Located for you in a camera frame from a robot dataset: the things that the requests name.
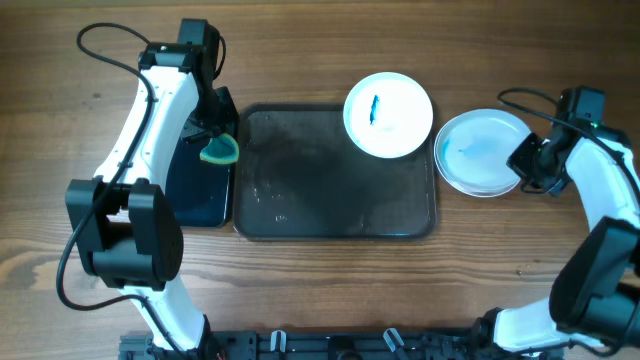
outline wooden table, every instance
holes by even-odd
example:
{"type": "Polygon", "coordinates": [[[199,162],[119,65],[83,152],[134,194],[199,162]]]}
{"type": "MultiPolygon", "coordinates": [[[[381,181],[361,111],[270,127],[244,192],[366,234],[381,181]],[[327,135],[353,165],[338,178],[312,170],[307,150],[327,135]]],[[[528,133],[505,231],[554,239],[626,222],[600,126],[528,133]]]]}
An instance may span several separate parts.
{"type": "MultiPolygon", "coordinates": [[[[171,42],[182,18],[208,19],[228,45],[216,86],[228,86],[239,109],[341,102],[361,78],[397,71],[429,93],[436,131],[497,107],[507,87],[556,95],[587,84],[607,91],[606,122],[640,141],[640,6],[629,2],[242,3],[0,12],[1,359],[112,359],[120,335],[147,329],[131,304],[74,312],[54,290],[71,233],[65,190],[105,159],[137,85],[76,48],[86,24],[118,22],[171,42]]],[[[130,65],[143,49],[110,29],[85,39],[130,65]]],[[[267,244],[231,224],[186,229],[181,274],[215,330],[467,326],[493,307],[547,296],[587,234],[573,186],[560,198],[477,199],[438,179],[438,208],[437,230],[416,243],[267,244]]],[[[116,295],[84,274],[75,252],[66,279],[77,302],[116,295]]]]}

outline robotic arm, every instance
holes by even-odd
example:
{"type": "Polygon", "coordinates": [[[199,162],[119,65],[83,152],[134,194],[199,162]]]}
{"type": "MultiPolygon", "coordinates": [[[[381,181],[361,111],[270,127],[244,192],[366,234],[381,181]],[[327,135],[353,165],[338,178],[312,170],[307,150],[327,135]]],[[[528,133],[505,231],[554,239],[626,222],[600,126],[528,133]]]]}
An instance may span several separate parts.
{"type": "MultiPolygon", "coordinates": [[[[126,170],[105,190],[141,124],[149,99],[142,81],[122,133],[94,179],[73,180],[67,190],[74,231],[106,195],[78,236],[85,272],[147,300],[134,304],[153,334],[123,337],[121,359],[489,360],[548,358],[558,355],[554,349],[575,344],[605,343],[612,351],[640,346],[640,291],[620,283],[625,269],[640,261],[638,178],[624,134],[601,126],[604,94],[585,87],[563,92],[556,117],[550,117],[555,122],[549,138],[531,134],[508,163],[523,178],[523,190],[558,195],[574,181],[587,213],[591,233],[558,276],[550,298],[491,310],[471,330],[388,329],[383,336],[212,333],[178,276],[183,236],[163,190],[179,139],[216,137],[237,121],[226,88],[212,88],[220,42],[224,47],[206,21],[183,20],[178,43],[148,44],[139,68],[154,87],[155,104],[126,170]],[[128,209],[130,222],[109,221],[108,215],[121,209],[128,209]]],[[[640,267],[635,270],[640,275],[640,267]]]]}

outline wood grain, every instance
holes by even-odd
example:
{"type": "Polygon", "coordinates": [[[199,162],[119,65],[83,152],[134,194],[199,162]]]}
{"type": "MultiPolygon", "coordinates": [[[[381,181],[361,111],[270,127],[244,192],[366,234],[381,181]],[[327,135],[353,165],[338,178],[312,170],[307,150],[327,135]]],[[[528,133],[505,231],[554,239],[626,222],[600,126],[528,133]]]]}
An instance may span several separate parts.
{"type": "MultiPolygon", "coordinates": [[[[119,335],[146,329],[130,304],[78,313],[55,295],[71,232],[64,192],[105,158],[136,86],[78,51],[75,36],[86,24],[114,21],[174,41],[183,17],[207,18],[225,36],[229,54],[216,85],[228,86],[240,109],[259,101],[344,101],[366,75],[397,71],[427,90],[437,130],[461,112],[498,106],[495,95],[507,87],[557,94],[587,84],[607,91],[607,123],[640,141],[640,6],[632,3],[5,9],[1,359],[114,358],[119,335]]],[[[112,30],[89,33],[86,44],[131,65],[142,49],[112,30]]],[[[548,130],[521,117],[537,132],[548,130]]],[[[587,233],[573,187],[560,198],[514,191],[476,199],[438,179],[438,197],[438,228],[415,243],[266,244],[239,237],[231,225],[185,229],[181,273],[216,330],[467,326],[493,307],[545,297],[587,233]]],[[[75,254],[65,284],[78,302],[115,295],[83,273],[75,254]]]]}

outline wooden surface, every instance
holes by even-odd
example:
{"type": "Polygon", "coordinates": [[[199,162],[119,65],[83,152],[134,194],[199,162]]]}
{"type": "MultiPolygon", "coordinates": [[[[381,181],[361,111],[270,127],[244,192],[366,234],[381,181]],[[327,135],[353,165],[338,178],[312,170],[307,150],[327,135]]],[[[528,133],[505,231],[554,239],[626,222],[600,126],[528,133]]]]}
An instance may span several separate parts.
{"type": "MultiPolygon", "coordinates": [[[[0,358],[112,359],[120,335],[146,329],[131,304],[79,313],[54,290],[71,232],[66,187],[90,178],[105,159],[136,87],[131,75],[76,48],[84,25],[114,21],[175,41],[181,18],[207,18],[228,45],[216,86],[228,86],[239,109],[259,101],[340,102],[361,78],[397,71],[429,93],[435,131],[461,112],[498,106],[495,95],[507,87],[558,94],[587,84],[607,91],[607,123],[638,144],[640,7],[617,3],[0,11],[0,358]]],[[[131,65],[143,49],[110,29],[88,34],[86,44],[131,65]]],[[[542,134],[549,128],[522,118],[542,134]]],[[[438,187],[439,225],[424,241],[266,244],[241,238],[231,225],[187,229],[182,276],[215,330],[467,326],[493,307],[547,296],[587,234],[573,186],[558,199],[518,191],[477,199],[442,179],[438,187]]],[[[116,295],[83,273],[75,253],[66,279],[77,302],[116,295]]]]}

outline round plate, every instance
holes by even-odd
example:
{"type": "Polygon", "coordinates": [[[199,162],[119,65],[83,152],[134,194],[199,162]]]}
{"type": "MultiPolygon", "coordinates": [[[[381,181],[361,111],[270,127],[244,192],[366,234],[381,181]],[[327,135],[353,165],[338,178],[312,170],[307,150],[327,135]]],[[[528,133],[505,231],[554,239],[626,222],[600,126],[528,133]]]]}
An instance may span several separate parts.
{"type": "Polygon", "coordinates": [[[477,197],[502,195],[520,177],[507,159],[531,133],[516,116],[496,109],[478,109],[446,123],[435,141],[436,166],[456,189],[477,197]]]}
{"type": "Polygon", "coordinates": [[[362,79],[351,90],[343,117],[347,134],[360,149],[381,158],[397,158],[413,152],[427,139],[433,108],[427,93],[413,79],[378,73],[362,79]]]}

